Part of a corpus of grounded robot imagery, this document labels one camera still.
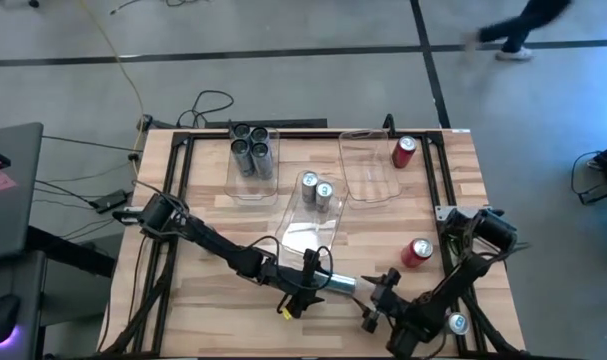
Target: wooden tabletop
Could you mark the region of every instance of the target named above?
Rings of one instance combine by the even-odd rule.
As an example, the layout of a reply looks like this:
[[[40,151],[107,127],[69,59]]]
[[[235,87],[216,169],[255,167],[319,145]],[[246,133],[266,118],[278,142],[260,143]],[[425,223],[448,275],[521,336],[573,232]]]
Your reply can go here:
[[[444,130],[443,136],[458,204],[486,205],[488,201],[471,134]],[[169,130],[149,133],[139,180],[158,188],[163,186],[171,139],[172,131]],[[191,213],[241,245],[275,233],[299,172],[312,170],[342,177],[337,140],[281,140],[276,204],[239,206],[224,193],[229,141],[198,140],[194,151],[186,199]],[[439,195],[445,204],[436,149],[432,152]],[[181,160],[178,163],[176,181]],[[345,207],[332,253],[335,272],[342,275],[378,276],[390,267],[396,267],[402,274],[396,291],[410,300],[433,289],[444,276],[420,147],[410,164],[397,171],[397,178],[402,193],[387,207],[360,210]],[[145,205],[151,195],[150,190],[137,186],[133,205]],[[430,239],[435,245],[435,256],[416,269],[406,269],[400,261],[400,251],[416,237]],[[112,283],[111,319],[104,348],[128,322],[134,267],[142,238],[138,227],[125,231]],[[143,244],[135,310],[141,299],[150,245],[150,240]],[[493,266],[485,277],[476,281],[475,288],[479,305],[490,321],[508,342],[523,349],[505,267]],[[287,321],[275,311],[283,295],[281,292],[237,277],[223,260],[212,258],[195,244],[180,241],[161,355],[389,356],[385,344],[390,329],[385,321],[379,323],[375,334],[366,333],[360,327],[359,308],[351,300],[325,291],[319,294],[326,299],[324,303],[311,306],[301,319]],[[359,285],[357,297],[368,300],[368,289]],[[155,320],[156,306],[148,320],[144,349],[151,347]],[[472,339],[470,332],[468,344],[471,348]],[[439,344],[438,338],[430,344],[421,343],[415,356],[427,355]],[[441,355],[457,355],[452,336],[448,336]]]

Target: gray floor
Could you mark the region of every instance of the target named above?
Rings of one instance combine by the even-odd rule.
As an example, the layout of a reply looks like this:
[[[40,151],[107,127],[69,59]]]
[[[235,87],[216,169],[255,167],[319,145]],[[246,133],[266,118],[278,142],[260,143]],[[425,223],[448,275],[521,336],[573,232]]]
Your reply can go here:
[[[0,3],[0,59],[109,56],[76,1]],[[576,1],[534,32],[535,42],[607,39],[607,0]],[[143,0],[110,16],[115,1],[89,1],[123,55],[317,47],[418,45],[407,0],[211,0],[181,8]],[[524,0],[421,1],[433,45],[520,12]],[[580,205],[569,190],[581,153],[607,147],[607,48],[538,50],[528,64],[492,53],[435,53],[451,124],[471,128],[493,206],[507,211],[534,247],[508,261],[528,349],[534,354],[607,359],[607,200]],[[205,89],[235,105],[210,120],[326,117],[333,127],[438,127],[421,53],[334,55],[127,64],[145,111],[173,121]],[[220,101],[208,98],[203,107]],[[129,147],[138,106],[114,64],[0,67],[0,126],[40,121],[49,135]],[[91,175],[125,163],[126,153],[44,140],[43,180]],[[61,183],[84,194],[131,189],[131,169]],[[579,169],[579,184],[598,181]],[[39,194],[39,199],[73,203]],[[35,203],[32,223],[56,234],[100,220],[92,212]],[[98,235],[122,231],[111,225]],[[51,327],[46,350],[85,355],[100,317]]]

